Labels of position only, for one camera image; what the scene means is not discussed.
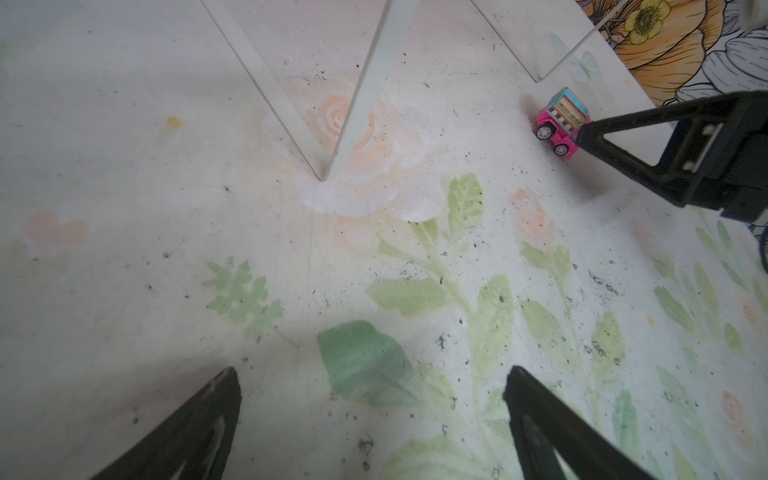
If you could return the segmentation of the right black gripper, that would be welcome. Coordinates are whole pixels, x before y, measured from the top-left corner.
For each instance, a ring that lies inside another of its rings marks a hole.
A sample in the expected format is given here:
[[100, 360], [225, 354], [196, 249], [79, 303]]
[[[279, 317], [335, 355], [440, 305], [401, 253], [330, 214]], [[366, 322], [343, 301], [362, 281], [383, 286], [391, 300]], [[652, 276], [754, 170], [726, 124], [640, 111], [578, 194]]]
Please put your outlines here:
[[[657, 164], [607, 139], [610, 133], [672, 123]], [[753, 222], [767, 208], [767, 92], [701, 98], [593, 121], [576, 144], [675, 206], [718, 210]]]

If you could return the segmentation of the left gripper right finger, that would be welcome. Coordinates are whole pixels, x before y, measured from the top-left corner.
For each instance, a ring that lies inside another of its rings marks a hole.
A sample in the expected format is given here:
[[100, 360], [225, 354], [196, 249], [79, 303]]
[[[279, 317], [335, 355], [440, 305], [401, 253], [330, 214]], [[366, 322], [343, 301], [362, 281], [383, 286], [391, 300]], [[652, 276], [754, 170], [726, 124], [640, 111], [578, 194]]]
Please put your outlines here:
[[526, 479], [649, 479], [651, 475], [579, 418], [525, 368], [509, 372], [503, 394]]

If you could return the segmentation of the pink teal toy truck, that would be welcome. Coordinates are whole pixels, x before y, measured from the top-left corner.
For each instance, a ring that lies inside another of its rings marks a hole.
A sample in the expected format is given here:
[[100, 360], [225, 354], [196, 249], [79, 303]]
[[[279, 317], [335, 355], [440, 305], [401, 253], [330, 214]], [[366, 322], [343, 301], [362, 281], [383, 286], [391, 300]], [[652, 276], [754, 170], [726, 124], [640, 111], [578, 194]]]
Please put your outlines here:
[[534, 134], [548, 141], [554, 153], [570, 159], [579, 147], [575, 142], [579, 130], [591, 122], [588, 108], [569, 89], [557, 92], [535, 118]]

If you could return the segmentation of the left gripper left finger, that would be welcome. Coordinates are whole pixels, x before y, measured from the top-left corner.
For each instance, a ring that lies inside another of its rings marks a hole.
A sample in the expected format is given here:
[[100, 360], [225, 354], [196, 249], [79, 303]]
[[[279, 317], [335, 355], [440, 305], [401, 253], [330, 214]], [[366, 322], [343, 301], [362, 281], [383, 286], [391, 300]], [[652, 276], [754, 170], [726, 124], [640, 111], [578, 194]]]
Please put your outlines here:
[[242, 403], [238, 373], [227, 367], [96, 479], [223, 477]]

